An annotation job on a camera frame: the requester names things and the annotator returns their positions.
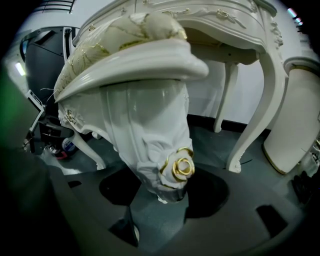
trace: gray floor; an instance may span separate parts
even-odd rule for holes
[[[224,168],[228,155],[240,135],[232,131],[223,130],[220,133],[214,133],[201,127],[190,127],[194,162]],[[244,164],[241,166],[242,171],[239,175],[251,177],[252,182],[257,180],[264,183],[278,195],[302,208],[290,182],[294,175],[300,174],[298,169],[294,168],[287,175],[275,171],[262,152],[263,141],[263,137],[257,138],[244,153],[240,161]],[[104,159],[106,164],[120,160],[118,153],[106,140],[92,138],[88,144]],[[79,150],[70,160],[57,160],[48,152],[44,152],[41,158],[48,165],[61,168],[65,175],[96,170],[95,162]],[[130,207],[133,221],[140,232],[139,248],[147,252],[155,252],[183,226],[185,209],[188,207],[188,196],[177,204],[162,204],[158,202],[155,195],[141,186]]]

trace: gold veining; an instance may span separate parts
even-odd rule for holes
[[[87,59],[90,63],[92,63],[92,61],[88,58],[88,56],[87,56],[87,54],[86,54],[85,51],[83,52],[83,56],[86,57],[86,59]]]
[[[136,25],[140,30],[141,30],[141,33],[143,34],[143,37],[145,39],[149,39],[150,37],[148,36],[147,34],[147,31],[146,31],[146,28],[145,28],[145,24],[146,24],[146,17],[148,16],[149,14],[147,13],[144,18],[143,18],[143,22],[141,24],[139,23],[136,23],[134,22],[133,19],[131,19],[131,17],[129,16],[129,21],[132,22],[134,25]]]
[[[125,42],[122,45],[120,45],[119,51],[130,48],[132,46],[141,45],[146,42],[147,41],[145,41],[145,40],[136,40],[136,41],[132,41],[132,42]]]
[[[120,27],[120,26],[110,25],[109,28],[115,28],[115,29],[118,29],[118,30],[121,30],[121,31],[127,33],[128,35],[132,35],[132,36],[135,36],[135,37],[137,37],[137,38],[143,38],[143,39],[145,39],[145,36],[144,36],[144,35],[136,34],[136,33],[131,33],[131,32],[129,32],[128,30],[126,30],[125,28]]]
[[[98,42],[94,46],[90,46],[90,47],[93,49],[98,48],[99,50],[101,50],[102,53],[110,55],[110,52]]]
[[[83,67],[84,69],[86,69],[87,64],[86,64],[86,59],[84,54],[82,54],[82,59],[83,59]]]
[[[74,56],[72,56],[71,63],[69,62],[69,64],[70,64],[70,66],[71,66],[72,72],[73,72],[75,75],[77,75],[76,72],[75,72]]]

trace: gold trim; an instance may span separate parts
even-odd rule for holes
[[[160,172],[161,174],[164,172],[164,169],[167,167],[168,162],[169,162],[169,155],[166,157],[163,166],[162,166],[161,169],[159,170],[159,172]]]
[[[175,18],[175,16],[177,16],[177,15],[180,15],[180,14],[186,14],[186,13],[188,13],[189,12],[189,8],[185,8],[185,10],[181,10],[181,11],[171,11],[171,10],[165,10],[165,11],[163,11],[163,12],[161,12],[162,14],[170,14],[170,16],[172,17],[172,18]]]
[[[119,51],[122,51],[124,49],[130,48],[133,46],[141,45],[144,43],[147,43],[147,41],[146,40],[136,40],[136,41],[132,41],[132,42],[125,42],[119,46]]]
[[[266,149],[265,149],[265,146],[264,146],[263,144],[262,144],[262,151],[263,151],[266,159],[268,159],[269,163],[272,165],[272,167],[273,167],[278,173],[280,173],[280,174],[282,174],[282,175],[286,175],[286,174],[287,174],[287,173],[284,172],[283,170],[280,170],[280,169],[276,166],[276,164],[271,160],[271,158],[270,158],[270,156],[268,155],[268,153],[267,153],[267,151],[266,151]]]
[[[187,180],[183,180],[183,179],[180,179],[177,177],[177,162],[175,161],[172,165],[172,169],[171,169],[171,172],[172,172],[172,176],[173,178],[177,181],[177,182],[186,182]]]
[[[89,31],[95,30],[95,29],[96,29],[96,27],[95,27],[93,24],[91,24],[91,25],[89,26]]]
[[[221,17],[221,18],[223,18],[223,19],[227,19],[228,17],[229,17],[229,13],[227,13],[225,10],[223,10],[223,9],[218,9],[217,11],[216,11],[216,14],[217,14],[217,17],[219,18],[219,17]]]
[[[67,109],[65,117],[70,123],[73,123],[74,125],[76,124],[76,120],[72,116],[71,110]]]
[[[293,65],[293,66],[290,67],[289,71],[291,71],[291,70],[305,70],[305,71],[309,71],[309,72],[311,72],[311,73],[313,73],[313,74],[315,74],[317,76],[320,75],[319,71],[316,71],[315,69],[307,67],[307,66],[301,66],[301,65],[297,65],[296,66],[296,65]]]
[[[181,169],[179,168],[179,164],[180,164],[181,162],[187,163],[189,166],[188,166],[186,169],[181,170]],[[191,167],[191,163],[189,162],[188,159],[186,159],[186,158],[180,158],[177,162],[175,162],[175,165],[176,165],[176,167],[177,167],[177,171],[178,171],[179,174],[187,176],[187,175],[189,175],[189,174],[191,173],[192,167]]]
[[[135,37],[137,37],[137,38],[148,39],[148,38],[146,38],[146,36],[145,36],[144,34],[132,33],[132,32],[130,32],[130,31],[126,30],[125,28],[120,27],[120,26],[110,25],[109,28],[118,29],[118,30],[123,31],[124,33],[126,33],[126,34],[128,34],[128,35],[135,36]]]
[[[94,46],[90,46],[90,48],[92,49],[95,49],[97,47],[103,54],[106,54],[107,56],[110,55],[110,52],[98,42]]]
[[[167,188],[169,188],[169,189],[174,189],[174,190],[175,190],[175,188],[174,188],[173,186],[168,186],[168,185],[166,185],[166,184],[162,184],[162,186],[167,187]]]
[[[190,148],[188,148],[188,147],[186,147],[186,146],[178,148],[178,150],[177,150],[176,152],[179,153],[179,152],[182,151],[182,150],[186,150],[186,151],[188,152],[188,155],[189,155],[191,158],[194,158],[194,154],[195,154],[195,153],[194,153]]]
[[[194,41],[194,40],[188,40],[188,43],[193,44],[193,45],[210,46],[210,47],[215,47],[215,48],[219,48],[223,44],[220,41],[217,44],[214,44],[214,43],[210,43],[210,42],[200,42],[200,41]]]

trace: black object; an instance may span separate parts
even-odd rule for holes
[[[141,182],[123,163],[108,169],[67,175],[69,187],[106,231],[137,247],[130,204]]]
[[[59,154],[63,151],[63,140],[65,138],[70,138],[73,135],[74,131],[62,127],[58,118],[46,115],[37,122],[34,131],[29,132],[28,138],[31,153],[41,155],[45,146],[48,145],[58,151],[56,156],[59,157]]]
[[[213,132],[213,127],[216,119],[214,117],[188,114],[186,117],[186,120],[189,126],[202,127]],[[245,123],[234,122],[229,120],[223,120],[221,124],[222,130],[236,132],[236,133],[242,133],[246,129],[246,127],[247,127],[247,124]],[[271,130],[264,129],[263,132],[260,134],[260,136],[263,136],[266,138],[268,137],[270,132]]]
[[[272,205],[259,206],[256,211],[268,229],[270,238],[274,238],[288,225]]]
[[[65,64],[63,31],[62,26],[41,28],[25,36],[20,43],[28,87],[46,106],[45,113],[56,117],[58,105],[52,94]]]
[[[73,136],[74,132],[60,125],[58,104],[55,104],[53,93],[65,64],[63,42],[68,57],[71,53],[69,39],[75,36],[75,32],[74,27],[65,30],[63,26],[44,27],[28,34],[20,42],[28,87],[45,107],[44,116],[40,117],[34,131],[28,135],[31,152],[36,155],[40,155],[45,146],[49,146],[58,158],[71,154],[64,152],[62,142]]]
[[[71,255],[135,256],[143,254],[129,244],[136,239],[133,230],[134,219],[130,217],[129,207],[111,203],[99,190],[101,182],[106,178],[124,169],[129,171],[123,162],[117,162],[110,165],[108,169],[100,171],[64,176],[60,169],[40,164],[39,159],[28,154],[7,149],[1,153],[4,157],[2,162],[4,168],[1,170],[2,179],[0,180],[2,182],[6,180],[6,185],[0,188],[3,190],[2,194],[6,195],[3,206],[6,213],[5,223],[9,224],[4,229],[5,237],[10,238],[14,244],[23,245],[13,246],[11,250],[22,247],[24,252],[32,252],[33,247],[38,248],[45,245],[46,249],[51,248],[52,252],[56,252],[61,251],[62,246],[66,246],[65,242],[71,241],[67,244],[68,253]],[[48,171],[50,179],[45,176],[43,186],[39,186],[39,177]],[[301,221],[299,209],[256,180],[252,182],[243,175],[203,164],[196,164],[196,173],[197,171],[198,173],[208,172],[213,175],[211,177],[214,177],[214,181],[218,180],[217,177],[222,179],[228,187],[228,199],[223,201],[224,204],[218,211],[211,209],[205,212],[206,217],[203,214],[186,218],[181,231],[160,249],[159,255],[194,255],[196,253],[229,255],[239,252],[244,255],[261,255],[282,243]],[[205,174],[203,177],[206,180],[211,179]],[[16,189],[12,186],[14,184],[23,185],[29,190]],[[43,193],[43,189],[51,184],[55,197],[47,197]],[[125,187],[122,189],[127,190],[128,193],[135,193]],[[197,203],[194,199],[190,199],[191,208]],[[211,208],[210,204],[213,203],[213,200],[212,198],[208,200],[207,205]],[[10,207],[9,202],[27,211],[19,211],[18,215],[14,215],[12,210],[15,208]],[[255,211],[259,206],[265,205],[274,207],[287,222],[287,227],[273,238],[270,238],[268,228]],[[52,209],[48,208],[48,211],[43,212],[43,206],[50,206]],[[57,210],[62,211],[66,222],[57,219]],[[14,232],[11,231],[12,223],[16,224]]]
[[[306,171],[303,171],[300,176],[294,176],[291,181],[294,192],[298,197],[299,202],[307,204],[314,192],[320,188],[320,166],[317,172],[309,177]]]
[[[129,206],[140,185],[141,181],[137,176],[129,168],[125,168],[104,178],[99,185],[99,190],[112,204]]]
[[[80,255],[52,186],[49,168],[23,150],[0,148],[1,252]]]
[[[228,200],[229,189],[226,182],[218,176],[196,169],[186,185],[189,207],[185,219],[210,217]]]

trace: white wall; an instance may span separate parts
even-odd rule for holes
[[[20,31],[37,30],[49,26],[81,27],[91,15],[111,1],[77,0],[72,14],[61,12],[33,14],[26,20]],[[283,60],[301,56],[299,34],[287,8],[278,0],[269,0],[269,2],[274,4],[278,11],[275,21],[278,23],[284,42],[280,48]],[[224,65],[210,60],[206,62],[210,67],[209,76],[202,81],[187,83],[190,98],[189,114],[216,117],[225,80]],[[263,87],[263,72],[259,62],[248,66],[240,64],[238,80],[225,119],[247,124],[258,106]]]

